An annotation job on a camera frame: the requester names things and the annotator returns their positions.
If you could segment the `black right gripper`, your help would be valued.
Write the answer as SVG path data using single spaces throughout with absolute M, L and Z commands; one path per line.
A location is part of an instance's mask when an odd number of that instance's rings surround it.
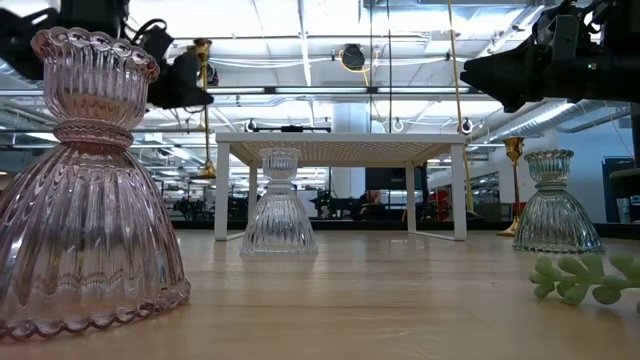
M 501 93 L 505 113 L 544 97 L 637 101 L 624 90 L 639 79 L 639 1 L 575 1 L 542 12 L 533 39 L 468 60 L 461 80 Z

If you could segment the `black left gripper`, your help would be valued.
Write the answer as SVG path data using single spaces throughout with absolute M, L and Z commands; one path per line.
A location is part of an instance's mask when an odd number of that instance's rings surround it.
M 61 0 L 60 8 L 48 7 L 29 15 L 1 8 L 1 59 L 28 80 L 42 80 L 43 67 L 31 47 L 39 30 L 79 27 L 118 37 L 129 15 L 129 0 Z

